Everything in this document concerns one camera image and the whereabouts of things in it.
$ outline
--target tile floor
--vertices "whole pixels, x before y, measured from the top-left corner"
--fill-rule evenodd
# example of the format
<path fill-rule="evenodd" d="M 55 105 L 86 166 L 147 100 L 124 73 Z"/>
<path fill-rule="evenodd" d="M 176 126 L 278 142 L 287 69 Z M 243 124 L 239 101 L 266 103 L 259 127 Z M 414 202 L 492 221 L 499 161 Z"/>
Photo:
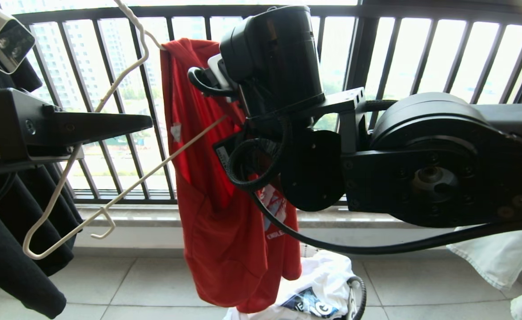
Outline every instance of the tile floor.
<path fill-rule="evenodd" d="M 364 320 L 511 320 L 522 294 L 488 285 L 465 261 L 364 260 L 353 269 L 368 287 Z M 182 259 L 78 257 L 52 280 L 68 306 L 58 320 L 221 320 L 200 300 Z M 0 320 L 45 320 L 0 291 Z"/>

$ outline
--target balcony railing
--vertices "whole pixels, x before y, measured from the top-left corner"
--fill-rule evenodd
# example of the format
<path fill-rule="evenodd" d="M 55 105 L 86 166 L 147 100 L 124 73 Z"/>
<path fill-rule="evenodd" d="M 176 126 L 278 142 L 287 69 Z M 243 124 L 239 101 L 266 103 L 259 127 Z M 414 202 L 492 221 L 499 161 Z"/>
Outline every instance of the balcony railing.
<path fill-rule="evenodd" d="M 212 21 L 216 17 L 238 17 L 239 19 L 263 12 L 267 8 L 269 6 L 220 5 L 133 7 L 132 9 L 139 18 L 164 20 L 165 32 L 168 34 L 168 38 L 165 40 L 174 40 L 187 34 L 186 29 L 182 32 L 180 29 L 175 30 L 173 21 L 176 21 L 178 17 L 202 18 L 205 38 L 212 39 Z M 481 4 L 472 1 L 413 0 L 402 3 L 395 0 L 375 0 L 364 1 L 363 4 L 354 6 L 310 6 L 310 9 L 313 16 L 314 34 L 317 35 L 319 57 L 323 54 L 326 56 L 323 52 L 323 49 L 326 50 L 326 48 L 323 48 L 323 45 L 340 41 L 326 38 L 338 36 L 338 32 L 332 29 L 327 33 L 328 26 L 334 27 L 334 24 L 338 22 L 337 18 L 348 17 L 348 20 L 342 20 L 342 24 L 336 26 L 336 30 L 349 36 L 346 38 L 346 52 L 340 55 L 346 57 L 346 61 L 339 62 L 341 72 L 329 72 L 330 75 L 338 73 L 334 81 L 339 85 L 337 87 L 331 85 L 333 89 L 329 89 L 329 91 L 366 87 L 367 85 L 368 99 L 400 99 L 405 95 L 436 90 L 453 94 L 458 92 L 460 97 L 467 101 L 470 100 L 470 103 L 473 104 L 482 103 L 481 100 L 485 100 L 485 103 L 488 101 L 491 103 L 522 103 L 521 7 L 496 2 Z M 121 52 L 121 49 L 117 50 L 126 45 L 121 42 L 124 40 L 124 32 L 119 34 L 122 39 L 117 40 L 113 38 L 114 35 L 108 34 L 109 26 L 105 27 L 105 24 L 108 20 L 121 19 L 124 20 L 122 22 L 126 26 L 127 20 L 122 12 L 118 8 L 89 8 L 34 12 L 15 16 L 39 38 L 39 45 L 36 45 L 33 56 L 29 57 L 44 80 L 47 98 L 50 98 L 53 103 L 63 106 L 73 103 L 74 98 L 78 98 L 74 104 L 75 110 L 81 110 L 76 107 L 77 105 L 84 105 L 83 110 L 92 112 L 93 102 L 97 99 L 93 97 L 96 95 L 93 93 L 93 88 L 98 90 L 104 88 L 106 91 L 109 83 L 115 80 L 117 70 L 121 70 L 120 63 L 113 64 L 113 61 L 116 60 L 117 54 L 124 53 Z M 73 31 L 71 26 L 74 24 L 92 28 L 94 37 L 88 40 L 88 36 Z M 454 26 L 458 26 L 458 29 L 453 31 Z M 443 29 L 448 31 L 438 35 L 438 30 Z M 130 23 L 128 29 L 125 30 L 129 31 L 127 31 L 130 38 L 128 45 L 132 45 L 134 48 L 135 57 L 133 58 L 138 59 L 141 57 L 141 46 L 137 30 Z M 441 43 L 446 41 L 453 41 L 445 39 L 447 35 L 449 38 L 452 38 L 450 35 L 455 37 L 454 52 L 448 52 L 445 48 L 434 48 L 440 47 Z M 86 37 L 86 40 L 77 42 L 76 38 L 83 36 Z M 70 73 L 58 68 L 56 61 L 48 64 L 54 60 L 51 51 L 56 52 L 47 42 L 42 43 L 42 39 L 48 39 L 48 37 L 61 38 L 62 45 L 58 46 L 56 51 L 61 54 L 60 60 L 63 61 L 61 63 L 66 65 L 68 63 L 70 66 Z M 487 40 L 487 45 L 484 50 L 480 50 L 481 52 L 477 52 L 475 43 L 477 39 Z M 80 56 L 80 51 L 76 49 L 78 44 L 98 47 L 96 51 L 100 57 L 96 60 L 100 60 L 101 63 L 95 63 L 95 65 L 104 71 L 105 74 L 100 75 L 106 77 L 104 83 L 97 85 L 91 82 L 95 77 L 90 77 L 89 72 L 93 71 L 91 68 L 85 71 L 83 65 L 85 62 L 89 64 L 90 61 L 84 60 L 85 57 Z M 469 67 L 465 67 L 465 71 L 461 69 L 466 60 L 466 52 L 470 59 L 468 63 L 480 69 L 480 73 L 477 72 L 476 75 L 478 78 L 476 82 L 468 73 Z M 441 57 L 441 60 L 445 60 L 444 63 L 448 64 L 443 71 L 436 69 L 438 65 L 442 64 L 438 63 L 437 55 L 442 56 L 442 53 L 446 53 L 448 56 L 446 60 Z M 501 61 L 499 64 L 495 63 L 497 56 Z M 321 62 L 321 68 L 326 69 L 322 63 L 324 62 Z M 412 71 L 405 72 L 405 69 L 409 68 Z M 437 70 L 436 76 L 433 76 L 433 68 Z M 97 144 L 89 146 L 90 150 L 97 150 L 96 153 L 102 157 L 98 160 L 90 158 L 90 162 L 86 159 L 78 160 L 80 170 L 77 169 L 74 174 L 82 182 L 74 182 L 70 179 L 76 202 L 106 203 L 121 193 L 127 187 L 125 184 L 131 180 L 137 180 L 144 174 L 145 167 L 147 167 L 144 164 L 150 161 L 148 160 L 149 155 L 158 154 L 151 159 L 151 164 L 157 164 L 168 156 L 168 150 L 165 147 L 167 146 L 165 141 L 167 132 L 163 125 L 162 101 L 160 101 L 159 94 L 153 92 L 155 88 L 151 85 L 151 78 L 156 82 L 156 74 L 160 75 L 155 71 L 150 70 L 147 65 L 140 67 L 139 85 L 143 89 L 147 106 L 140 107 L 139 105 L 137 112 L 148 114 L 153 118 L 154 128 L 151 133 L 147 132 L 147 135 L 142 137 L 135 134 L 125 136 L 121 142 L 124 144 L 121 152 L 127 154 L 124 159 L 113 151 L 115 146 L 110 145 L 112 141 L 99 141 L 98 147 Z M 457 86 L 458 76 L 465 78 L 466 82 L 472 81 L 472 85 L 463 85 L 464 88 Z M 57 79 L 58 83 L 76 85 L 77 97 L 69 97 L 68 92 L 64 90 L 66 85 L 56 84 L 54 79 Z M 440 87 L 434 88 L 437 79 Z M 130 106 L 131 100 L 125 99 L 128 96 L 128 90 L 129 88 L 121 87 L 120 92 L 115 93 L 114 100 L 111 101 L 116 106 L 115 112 L 130 113 L 133 110 L 133 107 Z M 378 113 L 371 115 L 369 124 L 371 128 L 378 116 L 380 116 Z M 147 152 L 145 148 L 141 147 L 141 141 L 146 144 L 146 140 L 152 140 L 152 143 L 156 144 L 149 147 L 154 150 L 154 153 Z M 93 169 L 100 166 L 106 167 L 105 172 L 102 175 L 94 176 L 90 167 Z M 127 166 L 134 166 L 135 176 L 121 174 Z M 176 204 L 176 186 L 172 166 L 165 166 L 163 172 L 154 177 L 151 186 L 147 182 L 143 183 L 121 203 Z"/>

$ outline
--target white wire hanger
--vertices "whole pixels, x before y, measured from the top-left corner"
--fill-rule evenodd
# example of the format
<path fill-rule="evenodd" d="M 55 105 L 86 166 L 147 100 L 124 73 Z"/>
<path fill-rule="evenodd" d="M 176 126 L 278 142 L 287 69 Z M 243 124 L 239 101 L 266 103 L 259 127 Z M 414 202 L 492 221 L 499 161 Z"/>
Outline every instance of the white wire hanger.
<path fill-rule="evenodd" d="M 126 6 L 121 0 L 114 0 L 117 6 L 121 9 L 121 11 L 131 20 L 131 22 L 135 25 L 135 27 L 139 30 L 139 33 L 141 35 L 141 45 L 143 46 L 143 50 L 145 54 L 137 60 L 137 62 L 133 63 L 133 65 L 127 67 L 121 74 L 117 77 L 116 81 L 111 85 L 111 88 L 107 91 L 106 95 L 103 97 L 103 99 L 100 100 L 99 105 L 95 109 L 95 112 L 100 112 L 103 107 L 105 106 L 105 103 L 110 99 L 111 95 L 117 90 L 117 88 L 120 85 L 120 82 L 123 81 L 123 79 L 129 74 L 131 71 L 135 70 L 139 66 L 141 66 L 145 61 L 149 59 L 149 48 L 147 47 L 146 41 L 145 41 L 145 35 L 148 36 L 153 40 L 155 45 L 159 47 L 161 50 L 166 50 L 160 43 L 156 40 L 153 34 L 145 30 L 145 27 L 141 24 L 141 21 L 139 21 L 139 18 L 135 16 L 131 8 Z M 72 168 L 73 162 L 76 160 L 77 155 L 79 151 L 81 150 L 81 144 L 77 144 L 74 146 L 74 150 L 72 154 L 70 155 L 70 158 L 65 166 L 64 171 L 62 172 L 60 181 L 56 185 L 56 189 L 54 190 L 54 193 L 52 194 L 52 197 L 50 198 L 50 201 L 48 205 L 46 206 L 46 209 L 44 213 L 42 214 L 42 217 L 29 229 L 28 233 L 26 233 L 26 237 L 24 238 L 23 243 L 23 250 L 25 255 L 28 257 L 34 259 L 34 260 L 40 260 L 45 257 L 47 257 L 50 253 L 54 252 L 56 249 L 58 249 L 61 245 L 63 245 L 66 241 L 68 241 L 71 237 L 76 235 L 79 231 L 81 231 L 84 227 L 89 225 L 93 220 L 95 220 L 99 215 L 104 215 L 107 221 L 109 222 L 109 229 L 105 231 L 102 235 L 96 235 L 94 233 L 91 234 L 91 237 L 94 237 L 95 239 L 104 239 L 108 235 L 110 235 L 113 230 L 116 228 L 115 221 L 111 218 L 109 215 L 108 209 L 117 203 L 119 200 L 125 197 L 129 192 L 131 192 L 135 187 L 137 187 L 139 184 L 141 184 L 143 181 L 145 181 L 149 176 L 152 176 L 155 172 L 160 170 L 160 168 L 163 168 L 168 162 L 170 162 L 173 158 L 175 158 L 178 154 L 182 153 L 186 148 L 190 147 L 196 140 L 200 139 L 204 134 L 206 134 L 208 131 L 212 130 L 215 126 L 217 126 L 220 122 L 224 121 L 224 119 L 227 116 L 222 116 L 221 118 L 217 119 L 214 123 L 212 123 L 210 126 L 208 126 L 204 131 L 200 132 L 197 136 L 192 138 L 190 141 L 188 141 L 184 146 L 178 149 L 178 151 L 174 152 L 171 156 L 169 156 L 167 159 L 165 159 L 163 162 L 161 162 L 158 166 L 156 166 L 153 170 L 151 170 L 149 173 L 145 174 L 142 178 L 140 178 L 135 184 L 131 185 L 129 188 L 124 190 L 121 194 L 119 194 L 115 199 L 111 200 L 106 205 L 102 206 L 93 216 L 87 218 L 83 223 L 78 225 L 74 230 L 70 231 L 67 235 L 62 237 L 59 241 L 54 243 L 49 249 L 44 251 L 43 253 L 37 254 L 33 253 L 30 249 L 30 242 L 32 241 L 32 237 L 34 236 L 34 233 L 39 229 L 39 227 L 48 220 L 48 217 L 50 213 L 52 213 L 52 209 L 54 205 L 56 204 L 56 201 L 58 197 L 60 196 L 61 190 L 64 188 L 64 184 L 67 181 L 68 174 Z"/>

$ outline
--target red shirt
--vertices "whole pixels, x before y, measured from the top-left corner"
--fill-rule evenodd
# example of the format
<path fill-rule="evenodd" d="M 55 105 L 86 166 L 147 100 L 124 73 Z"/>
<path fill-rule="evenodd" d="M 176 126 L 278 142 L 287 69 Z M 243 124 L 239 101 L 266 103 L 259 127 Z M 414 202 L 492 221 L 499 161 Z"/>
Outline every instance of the red shirt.
<path fill-rule="evenodd" d="M 206 98 L 188 81 L 190 67 L 207 67 L 218 43 L 180 39 L 161 51 L 164 108 L 170 153 L 228 115 L 214 129 L 174 158 L 184 257 L 202 300 L 259 312 L 275 302 L 281 275 L 300 276 L 298 241 L 267 225 L 246 192 L 227 179 L 212 145 L 239 131 L 244 116 L 237 104 Z M 170 134 L 176 129 L 176 137 Z M 280 195 L 275 194 L 273 201 Z M 296 209 L 284 200 L 276 210 L 298 229 Z"/>

